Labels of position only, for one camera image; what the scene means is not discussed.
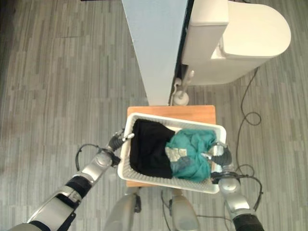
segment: floor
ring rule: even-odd
[[[240,162],[252,164],[263,182],[257,215],[265,230],[308,230],[308,2],[257,2],[284,15],[292,42],[261,66],[248,91],[244,110],[259,112],[262,123],[244,124]],[[0,33],[0,231],[25,222],[74,174],[78,146],[104,145],[125,123],[128,106],[147,105],[121,1],[11,0],[7,7]],[[216,106],[233,152],[250,78],[188,90],[190,104]],[[88,148],[80,162],[94,154]],[[242,185],[253,203],[257,186],[248,180]],[[116,170],[108,170],[70,230],[102,230],[124,190]],[[167,230],[159,192],[142,189],[133,230]],[[197,214],[223,214],[219,193],[185,195]],[[202,230],[226,230],[220,219],[200,223]]]

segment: clothing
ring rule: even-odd
[[[172,178],[169,158],[165,146],[174,131],[160,123],[137,119],[132,131],[130,166],[137,172],[151,176]]]
[[[210,177],[211,167],[201,153],[208,152],[216,140],[212,130],[182,129],[166,144],[172,175],[201,182]]]

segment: toilet brush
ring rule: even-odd
[[[192,81],[194,75],[194,71],[191,71],[183,80],[183,84],[182,84],[182,90],[177,91],[174,95],[173,95],[173,105],[187,105],[189,102],[189,96],[186,93],[186,90],[188,88],[188,85],[190,84],[190,82]]]

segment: white plastic basket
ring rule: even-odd
[[[146,119],[154,122],[159,122],[166,126],[167,128],[178,131],[182,128],[191,128],[191,129],[211,129],[215,131],[217,141],[226,142],[226,130],[224,127],[220,125],[214,124],[206,124],[206,123],[199,123],[194,121],[188,120],[181,120],[181,119],[173,119],[168,117],[162,116],[155,116],[155,115],[148,115],[142,113],[132,113],[126,122],[126,127],[124,131],[124,135],[128,135],[132,133],[132,129],[134,123],[137,119]],[[214,155],[222,154],[222,148],[220,146],[216,146],[214,148]],[[149,177],[143,174],[140,174],[133,170],[129,164],[129,154],[130,154],[130,141],[127,141],[123,144],[121,150],[121,162],[118,166],[118,175],[120,178],[124,180],[132,180],[141,183],[148,183],[160,186],[166,186],[171,188],[178,188],[184,190],[191,190],[197,191],[202,193],[217,193],[219,191],[218,185],[212,184],[209,179],[206,179],[200,183],[196,183],[189,180],[183,180],[173,177],[172,179],[160,178],[160,177]],[[221,172],[221,167],[216,165],[215,163],[212,164],[212,172]]]

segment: toilet seat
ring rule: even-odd
[[[229,24],[221,51],[229,58],[270,58],[283,53],[291,41],[284,17],[260,4],[228,1]]]

